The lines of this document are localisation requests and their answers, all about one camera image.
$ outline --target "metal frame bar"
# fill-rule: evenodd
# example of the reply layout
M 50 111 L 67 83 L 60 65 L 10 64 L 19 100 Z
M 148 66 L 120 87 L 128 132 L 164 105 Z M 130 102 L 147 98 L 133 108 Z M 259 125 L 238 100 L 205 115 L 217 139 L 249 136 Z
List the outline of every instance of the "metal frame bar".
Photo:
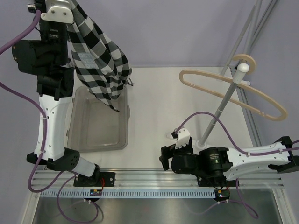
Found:
M 256 0 L 256 3 L 255 3 L 256 8 L 253 12 L 252 21 L 249 26 L 248 35 L 247 35 L 247 39 L 246 39 L 244 51 L 243 51 L 244 54 L 248 54 L 250 51 L 250 47 L 251 47 L 251 44 L 253 41 L 253 36 L 256 31 L 258 15 L 260 14 L 262 2 L 263 2 L 263 0 Z
M 235 73 L 235 66 L 231 67 L 230 71 L 231 71 L 232 76 L 233 76 L 234 73 Z M 245 90 L 242 89 L 242 88 L 237 88 L 236 90 L 237 90 L 237 94 L 238 94 L 238 97 L 239 97 L 240 101 L 250 105 L 250 103 L 248 101 L 248 98 L 247 98 L 247 95 L 245 93 Z M 248 130 L 249 130 L 249 135 L 250 135 L 250 138 L 251 138 L 251 141 L 252 141 L 252 145 L 254 147 L 262 146 L 263 144 L 262 144 L 262 141 L 260 139 L 260 134 L 259 134 L 258 128 L 256 126 L 256 123 L 254 121 L 252 112 L 250 110 L 245 109 L 245 108 L 242 108 L 242 110 L 243 110 L 243 114 L 244 114 L 244 117 L 245 117 L 245 120 L 246 120 L 246 124 L 250 127 Z
M 262 18 L 261 18 L 261 20 L 260 20 L 260 22 L 259 22 L 259 24 L 256 28 L 256 31 L 254 33 L 253 40 L 252 40 L 252 43 L 251 43 L 251 47 L 250 47 L 250 50 L 248 52 L 249 54 L 252 52 L 252 49 L 256 45 L 257 40 L 258 40 L 259 36 L 262 33 L 262 30 L 265 28 L 265 25 L 266 25 L 267 21 L 269 20 L 273 10 L 275 9 L 275 7 L 279 3 L 279 1 L 280 0 L 271 0 L 269 5 L 267 6 L 267 9 L 264 12 L 264 14 L 263 14 L 263 16 L 262 16 Z
M 39 193 L 30 193 L 30 198 L 28 200 L 25 212 L 21 224 L 32 224 L 34 215 L 36 213 L 37 205 L 40 199 Z
M 197 178 L 193 175 L 180 175 L 162 169 L 102 169 L 105 172 L 115 172 L 115 183 L 111 190 L 120 189 L 213 189 L 213 187 L 198 187 Z M 49 180 L 54 179 L 58 172 L 52 170 L 36 171 L 32 186 L 35 189 L 46 187 Z M 74 174 L 65 172 L 53 184 L 52 188 L 61 185 Z M 240 186 L 247 189 L 283 188 L 283 182 L 276 171 L 245 175 L 240 178 Z M 74 189 L 72 182 L 65 189 Z
M 285 189 L 273 189 L 273 195 L 283 223 L 296 224 L 289 200 L 285 195 Z

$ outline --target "black and white checkered shirt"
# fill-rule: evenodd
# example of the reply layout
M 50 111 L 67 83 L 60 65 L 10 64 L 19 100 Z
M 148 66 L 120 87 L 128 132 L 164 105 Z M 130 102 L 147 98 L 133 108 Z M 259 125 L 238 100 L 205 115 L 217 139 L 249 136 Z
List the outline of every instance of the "black and white checkered shirt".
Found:
M 77 76 L 90 93 L 114 108 L 124 86 L 129 84 L 132 69 L 122 50 L 83 11 L 76 0 L 70 0 L 73 24 L 67 30 Z

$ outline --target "plastic storage tray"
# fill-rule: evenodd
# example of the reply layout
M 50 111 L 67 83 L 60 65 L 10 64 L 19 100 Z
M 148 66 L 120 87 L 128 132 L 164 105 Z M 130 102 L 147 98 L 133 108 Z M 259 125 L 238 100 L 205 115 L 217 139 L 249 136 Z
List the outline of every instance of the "plastic storage tray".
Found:
M 127 89 L 114 101 L 119 112 L 103 104 L 85 86 L 75 94 L 68 147 L 80 152 L 123 149 L 128 144 Z

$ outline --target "clothes hanger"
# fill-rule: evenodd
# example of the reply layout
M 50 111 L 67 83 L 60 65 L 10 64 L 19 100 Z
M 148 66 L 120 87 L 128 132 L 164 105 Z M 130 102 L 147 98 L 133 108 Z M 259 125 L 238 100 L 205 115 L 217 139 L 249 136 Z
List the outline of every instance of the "clothes hanger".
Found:
M 236 55 L 233 57 L 233 60 L 236 61 L 236 60 L 244 60 L 246 62 L 248 62 L 250 64 L 250 69 L 249 69 L 249 72 L 247 72 L 246 74 L 250 74 L 252 72 L 254 72 L 254 70 L 256 69 L 256 61 L 254 60 L 253 57 L 249 56 L 249 55 L 245 55 L 245 54 L 239 54 L 239 55 Z M 202 86 L 199 86 L 199 85 L 195 85 L 193 83 L 190 83 L 190 82 L 187 82 L 184 80 L 184 75 L 185 74 L 194 74 L 194 75 L 200 75 L 200 76 L 205 76 L 205 77 L 210 77 L 210 78 L 214 78 L 214 79 L 218 79 L 218 80 L 221 80 L 221 81 L 224 81 L 224 82 L 227 82 L 227 83 L 232 83 L 233 80 L 230 79 L 230 78 L 227 78 L 227 77 L 224 77 L 224 76 L 220 76 L 216 73 L 211 73 L 211 72 L 208 72 L 208 71 L 200 71 L 200 70 L 189 70 L 189 69 L 185 69 L 185 70 L 182 70 L 179 74 L 179 80 L 187 85 L 187 86 L 190 86 L 192 88 L 195 88 L 197 90 L 201 90 L 203 92 L 206 92 L 206 93 L 209 93 L 209 94 L 212 94 L 214 96 L 217 96 L 217 97 L 220 97 L 220 98 L 224 98 L 224 95 L 219 93 L 219 92 L 216 92 L 216 91 L 213 91 L 211 89 L 208 89 L 208 88 L 205 88 L 205 87 L 202 87 Z M 269 97 L 267 94 L 251 87 L 251 86 L 248 86 L 248 85 L 244 85 L 244 84 L 239 84 L 238 87 L 240 88 L 243 88 L 247 91 L 250 91 L 260 97 L 262 97 L 263 99 L 265 99 L 266 101 L 268 101 L 270 104 L 272 104 L 275 108 L 277 108 L 281 115 L 279 117 L 275 117 L 275 116 L 272 116 L 272 115 L 269 115 L 267 113 L 264 113 L 264 112 L 261 112 L 260 110 L 256 109 L 255 107 L 252 107 L 248 104 L 245 104 L 243 102 L 240 102 L 238 100 L 235 100 L 235 99 L 230 99 L 229 101 L 234 103 L 234 104 L 237 104 L 245 109 L 248 109 L 254 113 L 257 113 L 258 115 L 261 115 L 269 120 L 273 120 L 273 121 L 282 121 L 284 119 L 286 119 L 288 113 L 286 111 L 286 109 L 281 105 L 279 104 L 277 101 L 275 101 L 273 98 Z

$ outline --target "purple cable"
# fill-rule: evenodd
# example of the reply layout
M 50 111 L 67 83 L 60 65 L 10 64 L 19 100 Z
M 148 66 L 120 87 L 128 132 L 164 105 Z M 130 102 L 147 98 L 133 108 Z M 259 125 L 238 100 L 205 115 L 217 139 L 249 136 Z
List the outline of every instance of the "purple cable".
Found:
M 34 165 L 32 171 L 31 171 L 31 174 L 29 176 L 29 179 L 28 179 L 28 189 L 31 191 L 31 192 L 34 192 L 34 193 L 40 193 L 40 192 L 43 192 L 44 190 L 48 189 L 49 187 L 51 187 L 53 185 L 53 183 L 58 179 L 58 177 L 62 174 L 62 172 L 60 172 L 56 177 L 55 179 L 50 183 L 49 186 L 41 189 L 41 190 L 34 190 L 32 187 L 31 187 L 31 181 L 32 181 L 32 178 L 33 178 L 33 175 L 34 173 L 36 172 L 36 169 L 42 159 L 42 156 L 43 156 L 43 151 L 45 149 L 45 144 L 46 144 L 46 136 L 47 136 L 47 116 L 46 116 L 46 113 L 43 111 L 43 109 L 35 102 L 33 101 L 32 99 L 26 97 L 25 95 L 17 92 L 17 91 L 14 91 L 10 88 L 8 88 L 7 86 L 5 86 L 2 82 L 0 82 L 0 87 L 3 88 L 4 90 L 7 90 L 8 92 L 18 96 L 18 97 L 21 97 L 22 99 L 30 102 L 31 104 L 33 104 L 39 111 L 40 113 L 42 114 L 43 118 L 46 118 L 43 120 L 43 140 L 42 140 L 42 146 L 41 146 L 41 153 L 39 154 L 38 156 L 38 159 L 36 161 L 36 164 Z
M 254 217 L 254 216 L 251 214 L 251 212 L 248 212 L 253 218 L 255 218 L 255 219 L 258 218 L 258 213 L 254 210 L 254 208 L 252 208 L 249 204 L 246 204 L 246 203 L 244 203 L 244 202 L 242 202 L 242 201 L 237 201 L 237 200 L 228 200 L 228 201 L 222 201 L 222 202 L 219 202 L 219 203 L 212 204 L 207 210 L 205 210 L 204 212 L 200 212 L 200 213 L 192 211 L 186 204 L 185 204 L 185 207 L 186 207 L 187 210 L 188 210 L 190 213 L 192 213 L 193 215 L 196 215 L 196 216 L 202 216 L 202 215 L 208 213 L 209 210 L 211 210 L 213 207 L 215 207 L 215 206 L 217 206 L 217 205 L 219 205 L 219 204 L 224 204 L 224 203 L 238 203 L 238 204 L 243 204 L 243 205 L 245 206 L 246 210 L 247 210 L 247 209 L 250 209 L 250 210 L 252 210 L 252 211 L 255 213 L 256 216 Z
M 226 129 L 226 127 L 224 126 L 224 124 L 219 120 L 219 118 L 217 118 L 215 115 L 213 115 L 212 113 L 209 113 L 209 112 L 196 112 L 192 115 L 190 115 L 181 125 L 180 127 L 177 128 L 177 130 L 175 131 L 175 134 L 177 134 L 179 132 L 179 130 L 187 123 L 188 120 L 190 120 L 192 117 L 194 117 L 195 115 L 198 115 L 198 114 L 207 114 L 207 115 L 210 115 L 212 116 L 213 118 L 215 118 L 219 124 L 221 125 L 221 127 L 223 128 L 224 132 L 226 133 L 226 135 L 228 136 L 230 142 L 233 144 L 233 146 L 236 148 L 236 150 L 238 150 L 240 153 L 242 154 L 245 154 L 247 155 L 248 152 L 245 152 L 244 150 L 240 149 L 236 143 L 234 142 L 234 140 L 232 139 L 231 135 L 229 134 L 228 130 Z M 287 151 L 294 151 L 294 150 L 299 150 L 299 147 L 297 148 L 286 148 L 286 149 L 283 149 L 282 151 L 283 152 L 287 152 Z M 275 150 L 275 151 L 272 151 L 272 152 L 266 152 L 266 153 L 250 153 L 250 155 L 252 156 L 260 156 L 260 155 L 271 155 L 271 154 L 275 154 L 275 153 L 279 153 L 280 151 L 279 150 Z
M 238 192 L 239 198 L 241 200 L 241 203 L 244 205 L 244 208 L 251 215 L 251 217 L 258 219 L 258 213 L 254 209 L 252 209 L 250 206 L 248 206 L 243 200 L 243 197 L 242 197 L 240 189 L 239 189 L 239 178 L 237 178 L 235 182 L 236 182 L 236 187 L 237 187 L 237 192 Z
M 82 203 L 82 201 L 74 202 L 74 203 L 71 204 L 68 208 L 66 208 L 65 210 L 63 210 L 63 212 L 65 212 L 65 211 L 71 209 L 73 206 L 75 206 L 76 204 L 80 204 L 80 203 Z M 50 215 L 50 214 L 48 213 L 48 209 L 47 209 L 47 208 L 45 208 L 44 213 L 45 213 L 49 218 L 56 218 L 56 217 L 62 215 L 60 212 L 59 212 L 58 214 L 56 214 L 56 215 Z
M 58 191 L 57 198 L 56 198 L 56 202 L 57 202 L 58 210 L 60 211 L 61 215 L 62 215 L 66 220 L 68 220 L 68 221 L 70 221 L 70 222 L 72 222 L 72 223 L 78 223 L 78 224 L 88 224 L 88 223 L 92 223 L 93 221 L 95 221 L 95 220 L 97 219 L 97 217 L 98 217 L 98 215 L 99 215 L 99 208 L 98 208 L 98 205 L 97 205 L 96 203 L 90 201 L 90 203 L 93 204 L 93 205 L 95 206 L 95 208 L 96 208 L 96 210 L 97 210 L 97 214 L 96 214 L 96 216 L 95 216 L 92 220 L 90 220 L 90 221 L 88 221 L 88 222 L 79 222 L 79 221 L 75 221 L 75 220 L 72 220 L 72 219 L 68 218 L 68 217 L 64 214 L 64 211 L 61 209 L 61 207 L 60 207 L 60 205 L 59 205 L 59 195 L 60 195 L 60 192 L 62 191 L 62 188 L 63 188 L 63 187 L 64 187 L 70 180 L 72 180 L 73 178 L 75 178 L 75 176 L 73 176 L 73 177 L 71 177 L 70 179 L 68 179 L 68 180 L 61 186 L 61 188 L 60 188 L 59 191 Z
M 41 14 L 42 14 L 42 12 L 40 10 L 37 10 L 36 11 L 36 16 L 33 19 L 32 24 L 24 32 L 22 32 L 20 35 L 18 35 L 17 37 L 15 37 L 11 41 L 9 41 L 7 44 L 2 46 L 0 48 L 0 55 L 2 55 L 4 53 L 4 51 L 6 51 L 7 49 L 14 46 L 17 42 L 19 42 L 21 39 L 26 37 L 28 34 L 30 34 L 32 32 L 32 30 L 34 30 L 34 28 L 37 26 L 37 24 L 38 24 L 38 22 L 41 18 Z

